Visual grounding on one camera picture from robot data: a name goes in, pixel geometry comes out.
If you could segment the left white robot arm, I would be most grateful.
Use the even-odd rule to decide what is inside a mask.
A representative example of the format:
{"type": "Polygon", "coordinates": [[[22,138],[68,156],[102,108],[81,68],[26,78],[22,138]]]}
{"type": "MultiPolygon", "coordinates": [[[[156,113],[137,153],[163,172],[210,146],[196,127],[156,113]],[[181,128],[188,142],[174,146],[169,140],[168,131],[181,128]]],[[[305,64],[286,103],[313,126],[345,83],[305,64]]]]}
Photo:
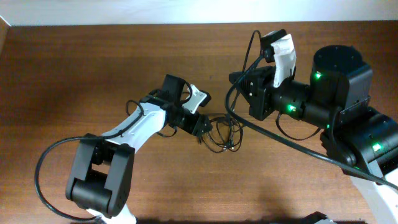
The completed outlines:
{"type": "Polygon", "coordinates": [[[100,136],[86,134],[79,142],[66,187],[66,198],[101,223],[135,223],[126,201],[134,156],[166,125],[200,137],[212,129],[200,114],[211,95],[184,79],[166,75],[160,89],[141,98],[137,109],[100,136]]]}

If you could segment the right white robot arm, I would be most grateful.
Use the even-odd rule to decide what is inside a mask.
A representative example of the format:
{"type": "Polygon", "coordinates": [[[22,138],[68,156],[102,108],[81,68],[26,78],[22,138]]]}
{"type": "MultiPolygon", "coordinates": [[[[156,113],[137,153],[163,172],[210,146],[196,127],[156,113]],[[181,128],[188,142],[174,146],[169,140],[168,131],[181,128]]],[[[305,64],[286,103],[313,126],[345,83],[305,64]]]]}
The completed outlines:
{"type": "Polygon", "coordinates": [[[313,58],[309,84],[293,77],[274,86],[276,66],[251,66],[229,81],[263,120],[286,114],[317,127],[324,161],[341,168],[378,223],[397,222],[397,123],[369,105],[373,72],[353,47],[329,45],[313,58]]]}

